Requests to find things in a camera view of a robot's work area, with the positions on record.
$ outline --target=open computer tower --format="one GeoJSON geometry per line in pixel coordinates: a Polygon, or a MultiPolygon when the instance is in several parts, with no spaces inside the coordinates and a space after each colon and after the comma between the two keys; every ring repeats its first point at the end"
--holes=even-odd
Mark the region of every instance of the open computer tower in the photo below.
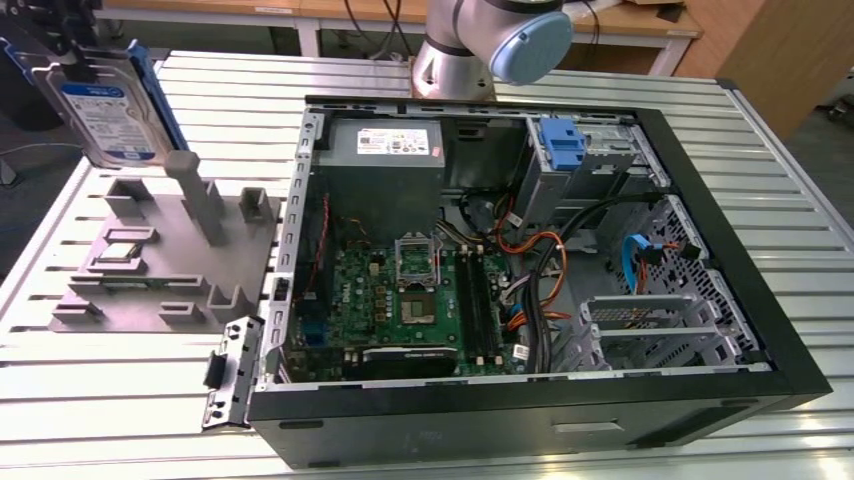
{"type": "Polygon", "coordinates": [[[565,454],[830,392],[660,112],[307,104],[205,430],[255,428],[296,469],[565,454]]]}

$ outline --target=chip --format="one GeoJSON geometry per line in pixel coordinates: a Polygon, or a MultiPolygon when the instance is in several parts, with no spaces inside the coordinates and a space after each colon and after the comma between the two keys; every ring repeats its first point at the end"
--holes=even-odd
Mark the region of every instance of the chip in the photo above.
{"type": "Polygon", "coordinates": [[[431,325],[436,323],[436,297],[432,293],[400,294],[400,323],[431,325]]]}

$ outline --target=blue hard drive label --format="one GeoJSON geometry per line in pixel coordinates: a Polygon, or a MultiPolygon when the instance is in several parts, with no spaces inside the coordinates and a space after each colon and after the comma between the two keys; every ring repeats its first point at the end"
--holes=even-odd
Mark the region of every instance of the blue hard drive label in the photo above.
{"type": "Polygon", "coordinates": [[[156,150],[133,118],[124,91],[106,85],[66,83],[62,95],[100,150],[122,160],[150,160],[156,150]]]}

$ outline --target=hard drive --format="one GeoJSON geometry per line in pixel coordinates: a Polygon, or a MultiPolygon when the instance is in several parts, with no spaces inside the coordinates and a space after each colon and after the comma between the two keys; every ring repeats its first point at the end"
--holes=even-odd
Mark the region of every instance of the hard drive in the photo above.
{"type": "Polygon", "coordinates": [[[82,49],[96,82],[70,81],[58,63],[34,66],[32,79],[60,116],[84,139],[89,161],[102,168],[162,165],[173,150],[186,150],[146,49],[136,41],[126,50],[82,49]]]}

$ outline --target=side panel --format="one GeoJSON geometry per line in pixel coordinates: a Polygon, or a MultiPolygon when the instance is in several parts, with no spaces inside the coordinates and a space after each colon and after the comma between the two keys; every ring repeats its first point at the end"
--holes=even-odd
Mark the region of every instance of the side panel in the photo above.
{"type": "Polygon", "coordinates": [[[682,445],[762,405],[694,400],[268,420],[253,426],[288,466],[304,469],[682,445]],[[654,442],[637,445],[644,439],[654,442]]]}

